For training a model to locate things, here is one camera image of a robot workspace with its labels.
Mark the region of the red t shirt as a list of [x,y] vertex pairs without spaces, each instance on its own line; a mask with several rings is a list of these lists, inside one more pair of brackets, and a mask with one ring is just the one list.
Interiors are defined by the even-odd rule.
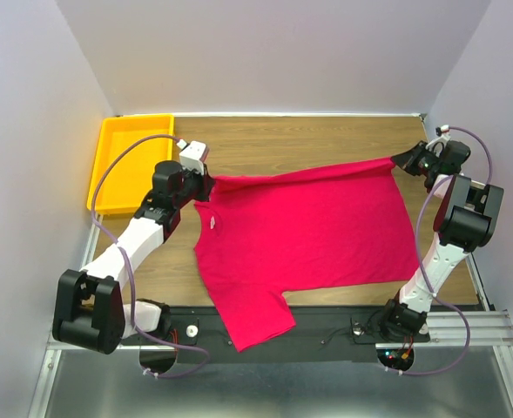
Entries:
[[408,280],[414,230],[389,158],[219,177],[195,209],[199,275],[233,346],[295,326],[285,293]]

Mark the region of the yellow plastic tray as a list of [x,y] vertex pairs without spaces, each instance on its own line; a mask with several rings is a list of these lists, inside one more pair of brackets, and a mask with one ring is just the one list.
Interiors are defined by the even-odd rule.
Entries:
[[[91,206],[98,181],[110,163],[126,148],[154,134],[173,133],[174,116],[171,114],[106,118],[98,137],[86,206]],[[104,181],[96,199],[96,212],[103,215],[135,212],[152,187],[155,165],[173,158],[174,148],[175,144],[169,138],[156,138],[127,153]]]

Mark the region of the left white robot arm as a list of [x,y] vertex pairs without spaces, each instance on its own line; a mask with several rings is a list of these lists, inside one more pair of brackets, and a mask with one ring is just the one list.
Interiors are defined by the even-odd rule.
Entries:
[[142,333],[153,343],[165,341],[172,324],[168,306],[138,299],[125,304],[122,290],[174,232],[181,209],[193,200],[208,200],[213,185],[201,161],[157,163],[152,188],[122,234],[81,270],[68,269],[59,278],[54,339],[102,354],[112,353],[134,334]]

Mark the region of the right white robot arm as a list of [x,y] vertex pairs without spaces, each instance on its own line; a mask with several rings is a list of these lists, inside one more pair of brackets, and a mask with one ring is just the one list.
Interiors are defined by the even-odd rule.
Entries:
[[428,312],[443,283],[460,262],[486,246],[494,235],[504,189],[462,174],[470,154],[464,143],[441,135],[391,158],[406,173],[424,176],[430,198],[440,198],[441,204],[428,252],[418,256],[414,275],[388,300],[378,319],[379,332],[389,340],[425,334]]

